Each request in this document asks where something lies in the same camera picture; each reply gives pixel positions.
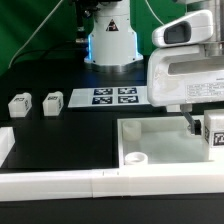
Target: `blue light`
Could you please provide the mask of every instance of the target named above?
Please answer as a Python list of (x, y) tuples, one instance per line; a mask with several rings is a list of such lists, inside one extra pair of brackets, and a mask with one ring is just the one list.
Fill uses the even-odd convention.
[(91, 39), (90, 39), (90, 35), (88, 36), (88, 50), (89, 50), (89, 55), (88, 58), (89, 60), (92, 60), (92, 46), (91, 46)]
[(136, 46), (136, 58), (139, 56), (138, 52), (138, 36), (137, 33), (135, 33), (135, 46)]

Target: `white tray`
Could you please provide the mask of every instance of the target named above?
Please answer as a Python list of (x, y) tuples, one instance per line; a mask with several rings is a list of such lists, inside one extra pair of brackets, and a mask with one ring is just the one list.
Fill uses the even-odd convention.
[[(141, 139), (127, 141), (122, 127), (126, 121), (141, 123)], [(208, 149), (204, 147), (203, 135), (191, 135), (186, 119), (180, 117), (156, 117), (118, 120), (119, 165), (124, 166), (124, 158), (132, 152), (148, 156), (148, 164), (207, 162)]]

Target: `white cylinder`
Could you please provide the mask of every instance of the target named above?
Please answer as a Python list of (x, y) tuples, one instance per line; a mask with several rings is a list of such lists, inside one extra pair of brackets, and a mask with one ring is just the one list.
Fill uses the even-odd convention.
[(125, 165), (147, 165), (148, 156), (141, 152), (132, 152), (125, 156)]
[(127, 71), (143, 59), (137, 49), (137, 34), (131, 28), (130, 0), (101, 3), (98, 7), (85, 63), (97, 71)]
[(123, 138), (126, 141), (138, 141), (142, 136), (142, 125), (139, 121), (125, 121), (123, 123)]

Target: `white block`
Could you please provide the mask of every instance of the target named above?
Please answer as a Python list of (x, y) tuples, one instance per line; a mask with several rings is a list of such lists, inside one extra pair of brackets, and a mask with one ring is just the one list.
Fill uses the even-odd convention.
[(43, 102), (44, 116), (58, 116), (63, 105), (61, 92), (49, 93)]
[(204, 114), (205, 147), (209, 159), (224, 161), (224, 110), (207, 110)]
[(10, 117), (25, 117), (32, 107), (29, 93), (17, 94), (8, 104)]
[(15, 144), (12, 128), (0, 128), (0, 167)]

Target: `fiducial marker sheet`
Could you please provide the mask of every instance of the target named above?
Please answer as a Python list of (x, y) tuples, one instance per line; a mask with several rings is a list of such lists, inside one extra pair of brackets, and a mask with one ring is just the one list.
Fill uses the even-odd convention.
[(69, 108), (149, 104), (147, 86), (74, 89)]

